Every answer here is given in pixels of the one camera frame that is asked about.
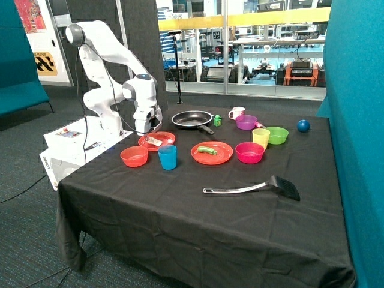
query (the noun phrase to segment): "gray carpet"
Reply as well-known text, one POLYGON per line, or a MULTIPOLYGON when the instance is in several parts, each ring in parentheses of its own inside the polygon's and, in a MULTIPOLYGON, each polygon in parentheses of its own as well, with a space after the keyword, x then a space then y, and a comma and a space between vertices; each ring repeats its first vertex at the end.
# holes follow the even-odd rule
MULTIPOLYGON (((82 117, 74 88, 45 87, 48 104, 0 118, 0 202, 16 196, 45 175, 39 153, 46 149, 43 134, 82 117)), ((186 104, 315 115, 319 102, 270 100, 222 95, 183 94, 186 104)), ((177 95, 169 95, 176 105, 177 95)), ((121 110, 129 110, 122 104, 121 110)), ((0 287, 57 287, 68 269, 58 256, 54 239, 56 193, 47 177, 22 195, 0 204, 0 287)), ((61 287, 188 287, 155 275, 131 259, 102 250, 85 238, 88 254, 83 272, 72 272, 61 287)))

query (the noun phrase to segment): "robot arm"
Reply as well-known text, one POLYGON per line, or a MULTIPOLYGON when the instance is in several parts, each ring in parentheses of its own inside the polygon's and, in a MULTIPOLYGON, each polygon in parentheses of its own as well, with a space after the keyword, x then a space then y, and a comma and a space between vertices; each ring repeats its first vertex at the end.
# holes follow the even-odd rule
POLYGON ((102 21, 79 22, 69 25, 65 33, 71 44, 80 47, 79 55, 87 77, 100 85, 97 89, 101 91, 91 93, 93 95, 87 97, 87 101, 85 97, 85 103, 98 113, 102 122, 111 125, 112 129, 116 129, 118 121, 121 125, 119 116, 117 119, 115 115, 117 112, 112 111, 110 106, 115 99, 117 103, 128 99, 135 103, 133 118, 138 135, 158 131, 163 117, 156 100, 156 80, 135 55, 116 39, 110 28, 102 21), (126 65, 132 69, 135 77, 123 85, 118 84, 108 74, 100 58, 126 65))

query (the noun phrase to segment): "pink bowl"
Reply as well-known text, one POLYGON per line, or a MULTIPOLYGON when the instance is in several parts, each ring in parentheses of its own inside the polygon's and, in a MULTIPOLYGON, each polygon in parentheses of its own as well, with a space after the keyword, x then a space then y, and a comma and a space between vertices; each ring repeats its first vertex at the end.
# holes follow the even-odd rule
POLYGON ((264 147, 253 142, 240 143, 235 148, 239 160, 245 164, 260 162, 264 154, 264 147))
POLYGON ((236 117, 236 125, 241 130, 252 130, 254 129, 257 117, 252 115, 240 115, 236 117))

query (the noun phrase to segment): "black spatula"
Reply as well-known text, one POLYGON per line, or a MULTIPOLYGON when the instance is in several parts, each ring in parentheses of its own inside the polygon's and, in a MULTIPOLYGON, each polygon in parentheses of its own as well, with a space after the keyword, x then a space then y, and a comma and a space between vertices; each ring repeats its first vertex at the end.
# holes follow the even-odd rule
POLYGON ((245 187, 245 188, 239 188, 239 189, 216 189, 216 188, 204 188, 203 192, 206 194, 238 194, 238 193, 246 193, 251 192, 257 189, 260 189, 262 187, 275 187, 277 189, 276 193, 288 197, 290 199, 293 199, 295 201, 300 201, 300 194, 299 191, 296 189, 294 184, 292 182, 289 182, 288 180, 285 180, 279 176, 271 176, 270 179, 264 183, 245 187))

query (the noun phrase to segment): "yellow sign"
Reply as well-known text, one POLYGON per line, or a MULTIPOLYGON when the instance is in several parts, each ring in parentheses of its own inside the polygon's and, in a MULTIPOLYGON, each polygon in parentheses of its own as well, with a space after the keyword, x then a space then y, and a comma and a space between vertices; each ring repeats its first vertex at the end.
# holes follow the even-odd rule
MULTIPOLYGON (((228 26, 277 25, 293 23, 327 22, 331 8, 292 9, 264 13, 228 15, 228 26)), ((220 28, 224 25, 222 15, 189 19, 159 20, 159 31, 220 28)))
POLYGON ((53 57, 48 52, 34 53, 37 74, 39 76, 57 76, 58 71, 55 66, 53 57))

